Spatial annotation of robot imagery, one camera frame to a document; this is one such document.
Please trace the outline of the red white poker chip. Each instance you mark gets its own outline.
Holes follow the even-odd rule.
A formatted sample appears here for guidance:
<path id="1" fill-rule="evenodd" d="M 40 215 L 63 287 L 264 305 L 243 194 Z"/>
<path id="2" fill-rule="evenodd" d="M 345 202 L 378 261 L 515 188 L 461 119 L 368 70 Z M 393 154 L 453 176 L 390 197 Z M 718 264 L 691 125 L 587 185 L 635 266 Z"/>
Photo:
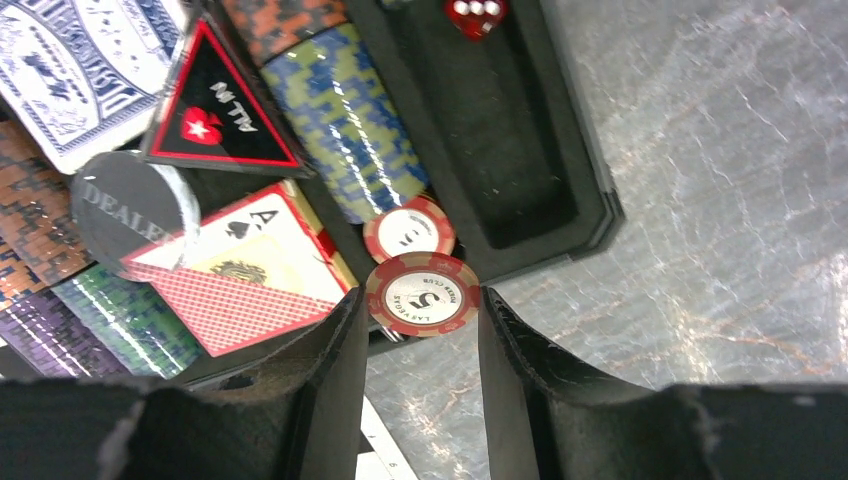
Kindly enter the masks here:
<path id="1" fill-rule="evenodd" d="M 392 209 L 364 225 L 363 239 L 372 258 L 383 263 L 409 252 L 450 255 L 456 234 L 447 215 L 428 195 Z"/>
<path id="2" fill-rule="evenodd" d="M 438 252 L 409 252 L 378 265 L 365 282 L 370 315 L 413 337 L 454 332 L 472 322 L 481 285 L 463 261 Z"/>

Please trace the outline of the green blue chip roll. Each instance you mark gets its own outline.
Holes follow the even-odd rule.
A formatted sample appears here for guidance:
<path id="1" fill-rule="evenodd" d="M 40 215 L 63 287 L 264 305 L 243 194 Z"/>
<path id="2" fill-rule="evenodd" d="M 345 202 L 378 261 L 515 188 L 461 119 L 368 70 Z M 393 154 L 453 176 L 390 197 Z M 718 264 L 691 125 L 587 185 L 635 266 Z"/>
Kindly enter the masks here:
<path id="1" fill-rule="evenodd" d="M 353 24 L 291 47 L 261 73 L 348 222 L 367 223 L 427 188 L 426 170 Z"/>

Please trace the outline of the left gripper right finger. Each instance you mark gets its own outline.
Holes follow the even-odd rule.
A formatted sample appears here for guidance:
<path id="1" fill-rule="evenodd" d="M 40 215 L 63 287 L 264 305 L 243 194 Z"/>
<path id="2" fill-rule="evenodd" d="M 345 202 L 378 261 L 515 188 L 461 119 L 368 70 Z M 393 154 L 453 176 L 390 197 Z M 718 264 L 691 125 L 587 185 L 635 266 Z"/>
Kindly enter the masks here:
<path id="1" fill-rule="evenodd" d="M 479 362 L 495 479 L 843 479 L 847 388 L 607 374 L 483 288 Z"/>

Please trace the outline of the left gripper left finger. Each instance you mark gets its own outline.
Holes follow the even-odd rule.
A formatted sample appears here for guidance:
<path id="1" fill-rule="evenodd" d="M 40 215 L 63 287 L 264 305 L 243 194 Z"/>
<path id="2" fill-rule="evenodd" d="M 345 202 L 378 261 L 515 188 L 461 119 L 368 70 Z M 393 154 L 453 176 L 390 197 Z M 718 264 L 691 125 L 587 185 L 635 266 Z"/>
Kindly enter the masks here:
<path id="1" fill-rule="evenodd" d="M 245 370 L 190 390 L 153 377 L 1 384 L 5 479 L 352 479 L 368 348 L 361 289 Z"/>

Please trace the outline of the black white chessboard mat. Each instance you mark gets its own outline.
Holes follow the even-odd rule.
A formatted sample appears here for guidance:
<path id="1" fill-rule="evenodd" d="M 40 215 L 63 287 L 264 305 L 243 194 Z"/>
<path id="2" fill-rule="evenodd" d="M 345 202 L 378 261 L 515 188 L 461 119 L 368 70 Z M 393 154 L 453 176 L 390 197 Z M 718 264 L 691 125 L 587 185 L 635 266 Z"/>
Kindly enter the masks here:
<path id="1" fill-rule="evenodd" d="M 356 480 L 418 480 L 367 397 L 363 397 Z"/>

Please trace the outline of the blue playing card deck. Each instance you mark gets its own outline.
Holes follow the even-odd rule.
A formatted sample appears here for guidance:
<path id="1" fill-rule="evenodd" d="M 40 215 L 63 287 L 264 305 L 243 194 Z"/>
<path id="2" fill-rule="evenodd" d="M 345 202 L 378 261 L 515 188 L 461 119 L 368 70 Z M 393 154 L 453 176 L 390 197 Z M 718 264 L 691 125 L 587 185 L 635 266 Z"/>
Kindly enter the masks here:
<path id="1" fill-rule="evenodd" d="M 181 1 L 4 1 L 1 96 L 73 174 L 147 130 L 187 24 Z"/>

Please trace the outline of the teal poker chip roll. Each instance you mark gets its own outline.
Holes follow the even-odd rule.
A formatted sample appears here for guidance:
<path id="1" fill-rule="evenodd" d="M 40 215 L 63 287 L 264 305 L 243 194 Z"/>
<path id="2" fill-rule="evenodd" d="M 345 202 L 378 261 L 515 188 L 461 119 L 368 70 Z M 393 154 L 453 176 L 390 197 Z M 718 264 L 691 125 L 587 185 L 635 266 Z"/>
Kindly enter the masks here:
<path id="1" fill-rule="evenodd" d="M 93 265 L 52 288 L 132 374 L 172 378 L 203 349 L 156 290 Z"/>

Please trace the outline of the black poker carrying case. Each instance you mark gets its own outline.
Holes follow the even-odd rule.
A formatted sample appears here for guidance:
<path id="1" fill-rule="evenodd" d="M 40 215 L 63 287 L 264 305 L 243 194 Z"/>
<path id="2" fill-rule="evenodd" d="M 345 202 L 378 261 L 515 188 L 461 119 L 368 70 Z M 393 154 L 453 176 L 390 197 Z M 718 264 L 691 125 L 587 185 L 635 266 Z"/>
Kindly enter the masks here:
<path id="1" fill-rule="evenodd" d="M 442 1 L 343 2 L 483 281 L 607 246 L 624 214 L 541 2 L 480 41 Z"/>

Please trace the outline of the pink brown chip roll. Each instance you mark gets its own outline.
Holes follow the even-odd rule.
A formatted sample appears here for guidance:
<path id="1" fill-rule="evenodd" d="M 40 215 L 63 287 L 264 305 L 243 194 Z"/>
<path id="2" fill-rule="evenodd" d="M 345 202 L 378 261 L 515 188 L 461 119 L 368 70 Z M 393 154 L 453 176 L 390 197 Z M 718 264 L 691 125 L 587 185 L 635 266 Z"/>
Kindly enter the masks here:
<path id="1" fill-rule="evenodd" d="M 47 285 L 1 240 L 1 310 L 46 289 Z"/>

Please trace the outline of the small red die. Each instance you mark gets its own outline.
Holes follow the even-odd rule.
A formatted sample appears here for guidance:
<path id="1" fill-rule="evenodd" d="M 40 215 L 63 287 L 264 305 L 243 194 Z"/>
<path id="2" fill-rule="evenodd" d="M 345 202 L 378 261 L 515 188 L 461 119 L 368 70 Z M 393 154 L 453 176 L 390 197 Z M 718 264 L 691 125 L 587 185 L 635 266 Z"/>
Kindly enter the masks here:
<path id="1" fill-rule="evenodd" d="M 508 12 L 506 0 L 447 0 L 444 12 L 469 40 L 479 41 L 499 26 Z"/>

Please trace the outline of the red playing card deck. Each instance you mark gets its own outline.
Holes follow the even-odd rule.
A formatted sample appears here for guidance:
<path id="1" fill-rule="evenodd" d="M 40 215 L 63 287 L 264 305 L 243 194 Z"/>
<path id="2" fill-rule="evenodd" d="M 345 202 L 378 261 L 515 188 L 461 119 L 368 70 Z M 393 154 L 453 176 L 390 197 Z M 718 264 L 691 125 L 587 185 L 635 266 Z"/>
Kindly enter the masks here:
<path id="1" fill-rule="evenodd" d="M 305 195 L 283 180 L 183 238 L 123 257 L 220 357 L 323 320 L 358 281 Z"/>

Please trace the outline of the purple poker chip roll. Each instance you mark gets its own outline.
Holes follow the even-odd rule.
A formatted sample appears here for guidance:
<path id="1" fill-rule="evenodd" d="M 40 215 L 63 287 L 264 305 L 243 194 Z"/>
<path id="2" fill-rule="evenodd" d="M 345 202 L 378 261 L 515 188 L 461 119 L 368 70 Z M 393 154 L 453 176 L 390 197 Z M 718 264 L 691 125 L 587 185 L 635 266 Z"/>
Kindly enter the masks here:
<path id="1" fill-rule="evenodd" d="M 107 377 L 129 370 L 50 290 L 1 311 L 1 337 L 48 377 Z"/>

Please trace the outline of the clear round disc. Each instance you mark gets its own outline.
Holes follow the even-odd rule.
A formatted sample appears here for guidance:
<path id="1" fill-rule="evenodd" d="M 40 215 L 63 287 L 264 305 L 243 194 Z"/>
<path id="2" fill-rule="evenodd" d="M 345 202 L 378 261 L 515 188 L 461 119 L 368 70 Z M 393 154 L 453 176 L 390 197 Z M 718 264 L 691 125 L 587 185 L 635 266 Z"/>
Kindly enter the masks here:
<path id="1" fill-rule="evenodd" d="M 117 276 L 152 282 L 187 264 L 201 210 L 174 167 L 137 150 L 95 155 L 74 175 L 71 211 L 94 259 Z"/>

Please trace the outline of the brown poker chip roll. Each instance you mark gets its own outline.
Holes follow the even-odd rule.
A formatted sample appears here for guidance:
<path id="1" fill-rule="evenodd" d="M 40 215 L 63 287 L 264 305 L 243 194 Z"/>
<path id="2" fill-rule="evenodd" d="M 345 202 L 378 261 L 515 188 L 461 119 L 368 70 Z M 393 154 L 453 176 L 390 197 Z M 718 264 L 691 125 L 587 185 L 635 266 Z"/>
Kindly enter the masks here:
<path id="1" fill-rule="evenodd" d="M 220 4 L 257 66 L 348 20 L 344 2 L 337 0 L 224 0 Z"/>

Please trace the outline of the brown 100 chip roll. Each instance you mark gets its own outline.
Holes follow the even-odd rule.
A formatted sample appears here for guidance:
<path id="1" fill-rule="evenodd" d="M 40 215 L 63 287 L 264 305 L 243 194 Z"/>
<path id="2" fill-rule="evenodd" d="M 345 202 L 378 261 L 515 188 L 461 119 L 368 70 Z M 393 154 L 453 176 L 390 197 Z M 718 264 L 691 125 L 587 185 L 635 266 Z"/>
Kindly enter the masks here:
<path id="1" fill-rule="evenodd" d="M 1 122 L 1 237 L 49 286 L 93 262 L 64 177 L 14 120 Z"/>

